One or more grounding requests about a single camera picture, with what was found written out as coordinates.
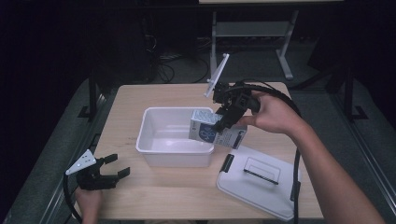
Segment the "table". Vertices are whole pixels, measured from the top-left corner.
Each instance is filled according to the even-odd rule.
[[[288,94],[283,83],[270,83]],[[150,167],[135,149],[143,113],[152,106],[205,106],[214,111],[219,105],[204,97],[206,84],[128,85],[120,87],[108,115],[95,158],[113,153],[119,159],[102,166],[102,175],[114,175],[131,167],[131,174],[115,189],[105,190],[100,218],[104,219],[230,219],[274,218],[217,189],[219,170],[230,149],[215,146],[212,162],[205,168]],[[242,145],[293,163],[295,145],[283,134],[266,133],[248,127]],[[310,179],[301,161],[303,180],[300,217],[322,218]]]

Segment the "cardboard box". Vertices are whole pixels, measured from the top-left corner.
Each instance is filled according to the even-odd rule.
[[[192,113],[189,138],[225,147],[238,148],[248,130],[246,125],[234,125],[221,133],[213,130],[213,125],[222,115],[196,109]]]

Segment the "person's arm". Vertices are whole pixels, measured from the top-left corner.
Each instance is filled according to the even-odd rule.
[[[76,189],[76,201],[82,214],[83,224],[96,224],[99,210],[102,205],[103,193],[101,190]]]
[[[329,153],[315,131],[283,101],[262,92],[253,92],[261,102],[260,112],[245,116],[239,123],[267,132],[284,133],[299,148],[328,223],[384,223],[372,203],[347,172]]]

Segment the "floor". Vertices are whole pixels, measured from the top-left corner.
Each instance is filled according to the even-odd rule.
[[[233,82],[252,77],[262,81],[281,81],[292,87],[318,73],[307,65],[315,42],[294,41],[287,53],[294,79],[286,80],[274,52],[279,41],[269,39],[233,48],[220,46],[218,52],[231,53],[221,80]],[[196,59],[182,58],[172,50],[165,52],[163,62],[158,65],[158,75],[150,83],[205,82],[209,77],[209,54],[202,51],[198,56]],[[327,93],[324,88],[328,80],[325,77],[303,90],[290,91],[291,98],[387,223],[396,223],[396,132],[376,108],[365,87],[356,80],[353,105],[360,106],[368,119],[349,122],[343,114],[344,91]],[[88,121],[87,118],[78,117],[81,108],[89,105],[88,81],[81,83],[11,208],[10,219],[6,223],[77,223],[70,218],[70,212],[64,204],[63,172],[86,148],[94,150],[116,94],[117,87],[101,97],[97,102],[98,113],[92,121]],[[101,220],[100,223],[143,221]],[[265,223],[281,222],[268,220]],[[324,220],[302,219],[300,223],[324,223]]]

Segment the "white plastic bin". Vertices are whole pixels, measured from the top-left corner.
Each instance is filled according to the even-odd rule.
[[[206,167],[213,144],[189,139],[194,109],[209,107],[150,107],[143,115],[136,149],[150,166]]]

